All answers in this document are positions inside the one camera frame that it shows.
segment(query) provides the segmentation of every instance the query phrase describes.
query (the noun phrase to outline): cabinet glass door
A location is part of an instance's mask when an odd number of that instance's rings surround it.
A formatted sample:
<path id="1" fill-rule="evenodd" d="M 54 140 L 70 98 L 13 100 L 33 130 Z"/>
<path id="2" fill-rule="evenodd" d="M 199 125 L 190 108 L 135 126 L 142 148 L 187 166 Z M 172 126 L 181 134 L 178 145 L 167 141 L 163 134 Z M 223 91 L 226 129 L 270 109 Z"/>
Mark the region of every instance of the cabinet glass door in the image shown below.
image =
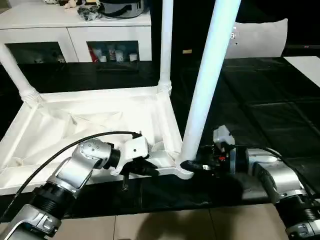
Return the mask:
<path id="1" fill-rule="evenodd" d="M 65 63 L 58 42 L 28 42 L 5 44 L 18 64 Z"/>
<path id="2" fill-rule="evenodd" d="M 69 27 L 79 62 L 151 61 L 150 26 Z"/>
<path id="3" fill-rule="evenodd" d="M 92 62 L 138 62 L 138 41 L 88 41 Z"/>
<path id="4" fill-rule="evenodd" d="M 0 42 L 18 64 L 79 61 L 65 27 L 0 29 Z"/>

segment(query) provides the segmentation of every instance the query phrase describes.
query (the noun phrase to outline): white cabinet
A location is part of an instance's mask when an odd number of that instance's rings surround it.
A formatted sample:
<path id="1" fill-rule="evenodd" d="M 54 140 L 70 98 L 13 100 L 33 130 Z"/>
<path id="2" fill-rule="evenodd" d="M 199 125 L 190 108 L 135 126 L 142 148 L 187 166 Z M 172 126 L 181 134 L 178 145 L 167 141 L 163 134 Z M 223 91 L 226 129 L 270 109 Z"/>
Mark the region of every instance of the white cabinet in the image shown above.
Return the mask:
<path id="1" fill-rule="evenodd" d="M 151 61 L 151 16 L 84 21 L 77 8 L 23 3 L 0 14 L 0 42 L 19 64 Z"/>
<path id="2" fill-rule="evenodd" d="M 33 61 L 78 62 L 67 28 L 1 29 L 0 42 L 6 44 L 18 63 Z"/>
<path id="3" fill-rule="evenodd" d="M 149 26 L 69 27 L 68 28 L 79 62 L 91 62 L 88 51 L 98 49 L 110 60 L 109 51 L 120 49 L 124 62 L 130 54 L 137 60 L 151 61 L 151 28 Z"/>

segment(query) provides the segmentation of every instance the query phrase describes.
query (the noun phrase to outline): black shiny surface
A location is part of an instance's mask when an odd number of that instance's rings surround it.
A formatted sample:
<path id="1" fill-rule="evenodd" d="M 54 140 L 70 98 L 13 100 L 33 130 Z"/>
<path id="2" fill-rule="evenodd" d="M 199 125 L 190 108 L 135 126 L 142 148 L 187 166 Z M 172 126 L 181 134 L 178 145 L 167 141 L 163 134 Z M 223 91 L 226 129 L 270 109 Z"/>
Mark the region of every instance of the black shiny surface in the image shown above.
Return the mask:
<path id="1" fill-rule="evenodd" d="M 68 63 L 21 66 L 41 93 L 155 86 L 159 72 L 151 62 L 138 64 Z M 171 73 L 171 102 L 183 136 L 199 64 L 181 63 Z M 0 98 L 8 104 L 1 117 L 3 136 L 22 104 L 18 91 L 0 69 Z M 213 129 L 225 124 L 237 144 L 258 144 L 279 151 L 317 195 L 320 193 L 320 134 L 317 109 L 320 88 L 283 58 L 229 59 L 215 90 L 201 145 L 212 142 Z M 262 186 L 245 174 L 215 179 L 174 175 L 86 186 L 66 218 L 134 214 L 266 203 Z M 0 196 L 0 213 L 12 196 Z M 31 198 L 24 193 L 7 216 L 9 221 Z"/>

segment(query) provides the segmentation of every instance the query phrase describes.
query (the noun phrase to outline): red component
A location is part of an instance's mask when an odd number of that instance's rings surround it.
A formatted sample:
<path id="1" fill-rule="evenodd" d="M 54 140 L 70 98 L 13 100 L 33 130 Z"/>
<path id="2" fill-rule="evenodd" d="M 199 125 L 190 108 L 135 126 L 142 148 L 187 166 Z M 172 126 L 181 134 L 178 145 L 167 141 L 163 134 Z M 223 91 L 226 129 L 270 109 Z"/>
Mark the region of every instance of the red component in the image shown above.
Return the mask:
<path id="1" fill-rule="evenodd" d="M 98 58 L 96 57 L 96 55 L 94 54 L 94 51 L 92 51 L 92 48 L 90 46 L 88 46 L 89 49 L 89 53 L 92 59 L 93 63 L 97 63 L 98 62 Z"/>

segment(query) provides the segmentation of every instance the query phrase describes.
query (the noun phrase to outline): beige floor tile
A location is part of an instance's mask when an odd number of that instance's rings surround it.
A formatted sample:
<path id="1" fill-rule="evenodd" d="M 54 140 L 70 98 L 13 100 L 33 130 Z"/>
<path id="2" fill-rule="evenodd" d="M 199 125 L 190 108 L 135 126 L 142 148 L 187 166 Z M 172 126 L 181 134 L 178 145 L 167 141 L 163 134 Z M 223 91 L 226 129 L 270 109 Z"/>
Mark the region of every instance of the beige floor tile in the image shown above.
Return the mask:
<path id="1" fill-rule="evenodd" d="M 114 240 L 214 240 L 209 210 L 184 210 L 115 219 Z"/>
<path id="2" fill-rule="evenodd" d="M 113 240 L 115 216 L 62 220 L 53 240 Z"/>
<path id="3" fill-rule="evenodd" d="M 288 240 L 272 204 L 212 208 L 217 240 Z"/>

